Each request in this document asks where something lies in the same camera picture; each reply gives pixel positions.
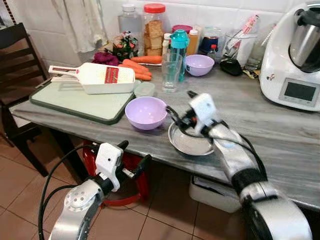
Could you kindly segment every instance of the green cutting board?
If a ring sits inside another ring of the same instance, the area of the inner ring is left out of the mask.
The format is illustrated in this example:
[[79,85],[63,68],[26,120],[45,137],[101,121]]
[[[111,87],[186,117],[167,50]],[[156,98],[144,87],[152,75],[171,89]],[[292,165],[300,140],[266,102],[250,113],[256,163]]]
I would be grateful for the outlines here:
[[50,82],[29,99],[35,105],[111,125],[120,120],[133,98],[132,92],[87,94],[77,82]]

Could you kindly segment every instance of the purple bowl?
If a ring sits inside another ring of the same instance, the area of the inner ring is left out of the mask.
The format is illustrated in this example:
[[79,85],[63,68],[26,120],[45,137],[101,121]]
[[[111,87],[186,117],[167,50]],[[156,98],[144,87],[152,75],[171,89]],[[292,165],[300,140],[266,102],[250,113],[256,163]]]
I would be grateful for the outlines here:
[[125,115],[137,129],[151,130],[159,127],[167,116],[166,103],[153,96],[133,99],[125,107]]
[[195,77],[206,75],[214,65],[215,61],[206,55],[195,54],[185,58],[186,71]]

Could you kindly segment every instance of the table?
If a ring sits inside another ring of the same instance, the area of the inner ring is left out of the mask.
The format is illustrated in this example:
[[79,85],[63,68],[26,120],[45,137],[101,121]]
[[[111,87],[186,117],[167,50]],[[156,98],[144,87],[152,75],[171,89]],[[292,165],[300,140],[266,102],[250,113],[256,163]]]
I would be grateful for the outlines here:
[[[247,76],[230,76],[215,67],[203,77],[186,75],[176,93],[161,90],[161,68],[151,67],[156,97],[163,99],[179,114],[189,108],[186,91],[209,93],[220,116],[245,135],[265,164],[269,180],[298,205],[320,210],[320,113],[288,108],[267,100],[259,81]],[[192,157],[178,152],[169,142],[172,120],[150,131],[130,125],[126,116],[114,125],[103,125],[77,116],[25,102],[14,113],[41,126],[98,143],[129,141],[127,151],[151,154],[161,163],[188,171],[219,183],[220,191],[231,191],[215,154]]]

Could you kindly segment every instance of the teal bottle lid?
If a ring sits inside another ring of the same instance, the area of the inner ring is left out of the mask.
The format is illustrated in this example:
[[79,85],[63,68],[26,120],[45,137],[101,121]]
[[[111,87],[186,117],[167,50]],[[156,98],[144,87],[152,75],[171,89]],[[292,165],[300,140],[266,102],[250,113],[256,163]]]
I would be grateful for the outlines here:
[[190,39],[185,30],[178,29],[171,34],[171,47],[174,49],[185,49],[188,47]]

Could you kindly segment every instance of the red stool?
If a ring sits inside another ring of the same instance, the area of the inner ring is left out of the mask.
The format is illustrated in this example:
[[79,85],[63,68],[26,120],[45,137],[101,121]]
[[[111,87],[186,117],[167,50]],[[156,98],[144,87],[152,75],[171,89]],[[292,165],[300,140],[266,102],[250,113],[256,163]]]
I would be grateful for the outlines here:
[[[84,140],[83,144],[91,145],[92,142]],[[90,149],[84,148],[83,152],[84,165],[90,176],[96,175],[96,156]],[[133,171],[138,166],[139,162],[142,160],[142,157],[134,155],[132,153],[124,152],[122,156],[122,162],[124,167],[129,171]],[[149,186],[147,182],[147,177],[145,173],[142,173],[136,180],[136,186],[138,188],[138,193],[136,195],[121,199],[121,200],[105,200],[103,201],[104,205],[107,206],[124,206],[132,204],[137,201],[146,201],[149,197]]]

